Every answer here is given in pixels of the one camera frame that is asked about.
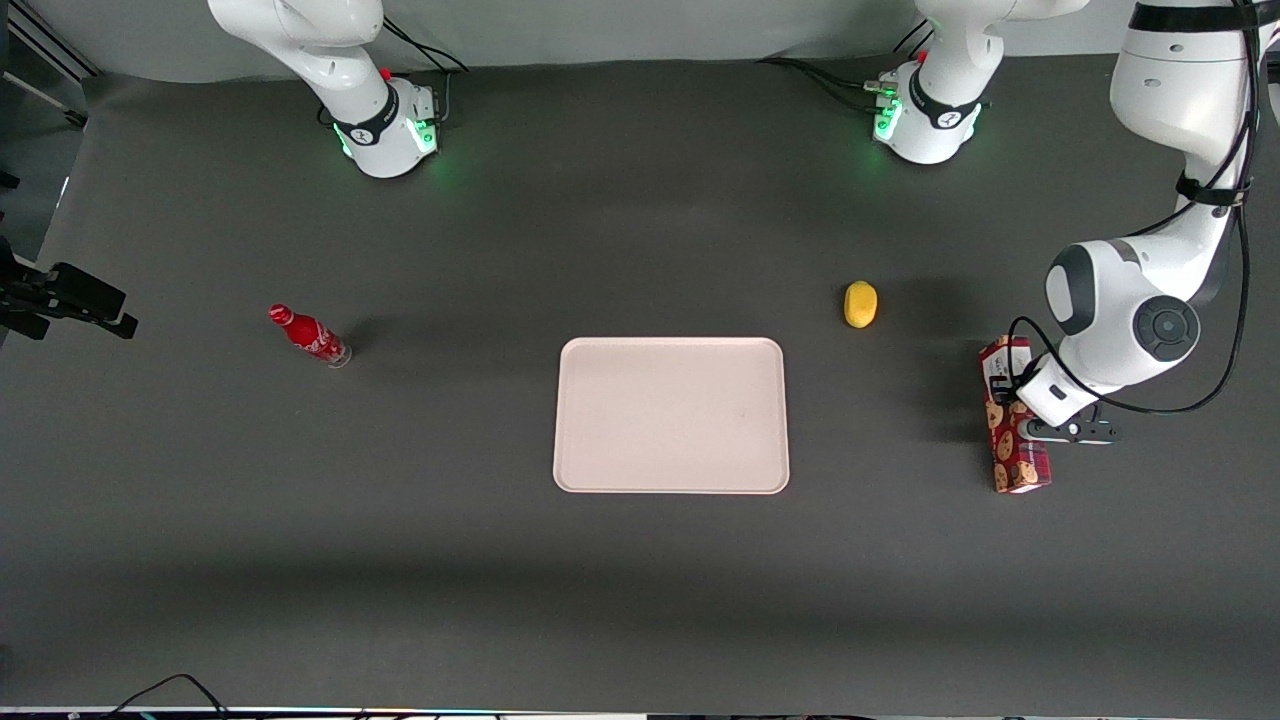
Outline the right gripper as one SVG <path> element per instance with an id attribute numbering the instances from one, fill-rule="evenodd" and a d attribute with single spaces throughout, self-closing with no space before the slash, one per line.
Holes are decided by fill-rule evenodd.
<path id="1" fill-rule="evenodd" d="M 77 266 L 58 263 L 47 272 L 47 297 L 33 282 L 41 273 L 20 263 L 1 236 L 1 325 L 29 340 L 44 340 L 51 319 L 74 319 L 132 340 L 138 320 L 124 311 L 124 291 Z"/>

